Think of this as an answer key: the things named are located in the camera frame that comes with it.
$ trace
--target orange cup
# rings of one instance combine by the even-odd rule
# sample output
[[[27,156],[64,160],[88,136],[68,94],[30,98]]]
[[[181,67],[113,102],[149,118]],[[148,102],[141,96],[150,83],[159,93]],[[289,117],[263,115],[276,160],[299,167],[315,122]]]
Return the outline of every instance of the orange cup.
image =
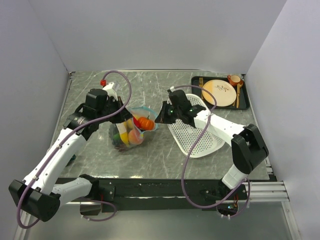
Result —
[[[244,81],[237,75],[228,75],[227,78],[233,87],[236,87],[238,84],[243,85]]]

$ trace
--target perforated tray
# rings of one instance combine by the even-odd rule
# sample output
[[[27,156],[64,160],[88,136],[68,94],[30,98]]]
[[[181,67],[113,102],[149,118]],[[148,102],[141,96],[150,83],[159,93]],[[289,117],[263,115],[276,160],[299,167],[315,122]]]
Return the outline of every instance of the perforated tray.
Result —
[[[200,97],[197,95],[187,93],[186,97],[191,102],[192,105],[202,105],[206,109],[208,107],[205,103],[201,100]],[[184,155],[187,155],[191,149],[191,146],[197,140],[197,137],[202,132],[201,129],[194,128],[190,125],[184,124],[180,119],[176,120],[174,124],[168,124],[168,128],[178,144],[179,148],[181,149]],[[220,149],[225,144],[221,138],[209,133],[205,132],[198,144],[193,149],[190,157],[191,158],[201,158],[206,155],[209,155],[218,149]]]

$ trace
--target round plate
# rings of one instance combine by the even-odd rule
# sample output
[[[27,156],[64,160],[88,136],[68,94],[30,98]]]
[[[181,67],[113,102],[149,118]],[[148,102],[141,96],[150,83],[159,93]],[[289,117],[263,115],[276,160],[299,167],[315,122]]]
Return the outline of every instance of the round plate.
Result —
[[[211,80],[203,85],[203,88],[208,90],[216,99],[216,105],[219,107],[226,107],[236,100],[237,93],[230,83],[222,80]],[[204,99],[214,105],[215,102],[209,93],[202,91]]]

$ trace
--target gray tabletop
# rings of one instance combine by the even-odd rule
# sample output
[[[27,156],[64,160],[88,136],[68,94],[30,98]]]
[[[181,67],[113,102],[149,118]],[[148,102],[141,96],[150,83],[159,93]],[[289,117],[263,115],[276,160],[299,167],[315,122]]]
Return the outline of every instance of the gray tabletop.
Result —
[[[83,103],[87,92],[92,88],[101,88],[100,80],[105,72],[79,71],[72,77],[72,83],[63,106],[55,138],[68,115]],[[167,89],[171,86],[190,84],[193,76],[225,77],[203,71],[125,71],[132,85],[132,96],[129,107],[147,106],[159,112],[162,101],[168,99]],[[121,84],[118,95],[122,100],[128,97],[128,86],[122,77],[112,73],[107,77],[109,82]],[[251,108],[248,110],[216,109],[214,113],[237,124],[255,124]],[[62,178],[76,178],[88,174],[96,178],[151,178],[177,179],[181,177],[185,156],[176,144],[168,127],[160,124],[155,132],[146,134],[145,141],[128,151],[114,149],[109,139],[110,123],[100,128],[88,140],[86,146],[76,153],[76,160],[65,167]],[[220,179],[232,166],[232,151],[225,143],[218,151],[201,158],[191,159],[185,177],[189,179]],[[251,174],[252,180],[268,180],[266,164],[263,161]]]

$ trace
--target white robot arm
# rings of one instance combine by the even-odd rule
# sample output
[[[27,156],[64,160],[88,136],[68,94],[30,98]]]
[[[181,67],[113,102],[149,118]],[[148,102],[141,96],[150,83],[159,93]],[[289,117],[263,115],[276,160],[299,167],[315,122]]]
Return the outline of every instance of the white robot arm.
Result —
[[[172,104],[162,102],[162,109],[155,122],[173,124],[176,119],[180,119],[194,128],[205,129],[210,116],[206,131],[221,138],[232,148],[233,165],[222,178],[223,184],[230,190],[241,183],[269,155],[255,125],[236,124],[211,113],[201,105],[192,106],[183,90],[168,92]]]
[[[24,199],[22,209],[32,214],[43,222],[48,221],[57,212],[58,208],[68,202],[80,197],[96,198],[99,194],[97,180],[89,175],[81,175],[77,179],[60,185],[55,185],[58,177],[66,167],[73,155],[80,150],[89,137],[99,129],[97,122],[89,125],[76,134],[70,136],[61,146],[62,140],[70,134],[76,127],[103,116],[114,113],[123,104],[117,97],[118,83],[111,82],[103,89],[91,89],[86,96],[85,103],[81,104],[76,111],[71,114],[63,126],[57,140],[47,151],[40,163],[23,179],[22,182],[14,180],[9,186],[9,191],[18,205],[22,192],[33,180],[31,188]],[[123,122],[131,118],[132,115],[125,108],[114,117],[106,121],[115,123],[121,129]],[[56,151],[51,161],[45,166],[49,156]],[[45,166],[41,174],[36,173]]]

